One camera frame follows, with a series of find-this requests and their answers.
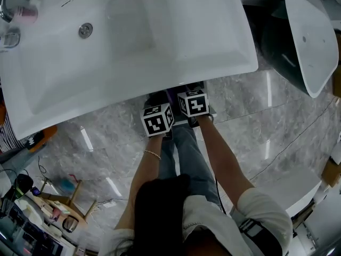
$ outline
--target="blue jeans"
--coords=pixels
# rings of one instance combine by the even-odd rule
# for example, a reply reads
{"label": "blue jeans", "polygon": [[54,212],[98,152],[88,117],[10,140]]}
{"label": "blue jeans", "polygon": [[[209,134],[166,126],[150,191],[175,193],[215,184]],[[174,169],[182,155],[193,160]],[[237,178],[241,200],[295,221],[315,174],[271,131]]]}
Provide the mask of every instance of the blue jeans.
{"label": "blue jeans", "polygon": [[204,195],[206,200],[221,207],[215,180],[188,124],[173,127],[173,140],[162,142],[159,179],[176,177],[174,144],[179,154],[180,173],[191,178],[190,195]]}

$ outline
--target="person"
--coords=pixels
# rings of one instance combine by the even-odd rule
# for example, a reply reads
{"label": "person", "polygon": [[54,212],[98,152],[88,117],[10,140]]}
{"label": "person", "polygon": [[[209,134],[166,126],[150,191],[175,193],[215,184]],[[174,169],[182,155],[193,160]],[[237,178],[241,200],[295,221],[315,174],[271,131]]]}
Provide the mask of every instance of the person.
{"label": "person", "polygon": [[[170,141],[163,141],[162,135],[149,139],[127,206],[113,232],[109,255],[287,253],[293,234],[288,214],[248,181],[211,119],[203,115],[197,121],[217,181],[244,221],[250,219],[265,229],[260,235],[253,234],[261,245],[251,245],[247,236],[251,238],[252,233],[242,234],[236,222],[221,211],[215,180],[193,129],[186,124],[173,127]],[[174,145],[179,176],[175,172]]]}

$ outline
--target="cube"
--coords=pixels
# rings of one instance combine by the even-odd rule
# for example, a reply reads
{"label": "cube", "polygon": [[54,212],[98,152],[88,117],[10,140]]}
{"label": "cube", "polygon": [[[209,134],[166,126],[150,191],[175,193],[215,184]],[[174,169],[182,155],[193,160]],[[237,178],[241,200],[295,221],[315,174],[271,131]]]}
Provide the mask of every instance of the cube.
{"label": "cube", "polygon": [[140,113],[144,130],[148,137],[168,133],[174,124],[169,103],[144,109]]}
{"label": "cube", "polygon": [[200,116],[209,113],[207,94],[201,89],[179,93],[180,110],[187,117]]}

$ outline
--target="bracelet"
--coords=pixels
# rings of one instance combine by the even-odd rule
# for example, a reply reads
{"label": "bracelet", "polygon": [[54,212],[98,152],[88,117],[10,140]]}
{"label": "bracelet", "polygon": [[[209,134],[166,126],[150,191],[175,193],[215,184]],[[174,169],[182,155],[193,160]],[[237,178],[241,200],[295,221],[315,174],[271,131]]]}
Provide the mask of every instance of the bracelet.
{"label": "bracelet", "polygon": [[145,152],[145,153],[152,154],[152,155],[156,156],[159,160],[161,160],[161,157],[160,157],[159,155],[155,154],[155,153],[152,152],[152,151],[144,150],[144,152]]}

